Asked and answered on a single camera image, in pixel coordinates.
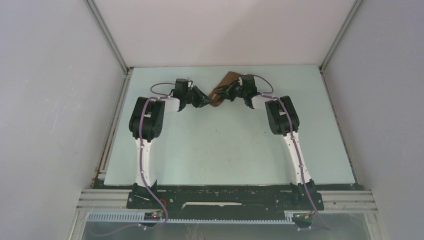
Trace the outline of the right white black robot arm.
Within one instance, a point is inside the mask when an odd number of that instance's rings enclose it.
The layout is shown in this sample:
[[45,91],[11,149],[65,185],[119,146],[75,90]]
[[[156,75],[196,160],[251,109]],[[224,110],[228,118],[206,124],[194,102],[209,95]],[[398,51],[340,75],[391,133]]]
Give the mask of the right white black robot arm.
[[245,105],[254,110],[265,110],[268,125],[274,135],[280,136],[286,146],[292,167],[291,185],[308,188],[313,181],[307,169],[299,141],[300,119],[291,98],[288,95],[277,97],[274,89],[259,92],[256,78],[264,80],[256,74],[236,73],[232,80],[222,80],[209,94],[218,104],[224,100],[243,99]]

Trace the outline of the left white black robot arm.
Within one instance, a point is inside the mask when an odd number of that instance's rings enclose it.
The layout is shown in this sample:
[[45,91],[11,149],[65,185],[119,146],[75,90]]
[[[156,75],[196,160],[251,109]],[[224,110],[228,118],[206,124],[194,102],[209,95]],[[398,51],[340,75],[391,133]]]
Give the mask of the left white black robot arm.
[[152,188],[157,183],[155,168],[151,160],[153,143],[161,135],[165,114],[182,111],[187,105],[202,108],[213,102],[188,79],[178,78],[170,93],[157,93],[152,97],[138,97],[128,128],[137,147],[137,174],[135,183]]

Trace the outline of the brown cloth napkin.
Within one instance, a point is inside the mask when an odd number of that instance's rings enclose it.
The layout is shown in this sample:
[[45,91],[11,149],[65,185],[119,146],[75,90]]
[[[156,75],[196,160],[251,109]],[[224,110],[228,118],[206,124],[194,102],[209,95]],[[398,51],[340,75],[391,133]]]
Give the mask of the brown cloth napkin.
[[228,99],[229,89],[239,77],[241,77],[240,73],[229,71],[208,95],[212,99],[212,103],[209,105],[212,107],[219,107],[224,100]]

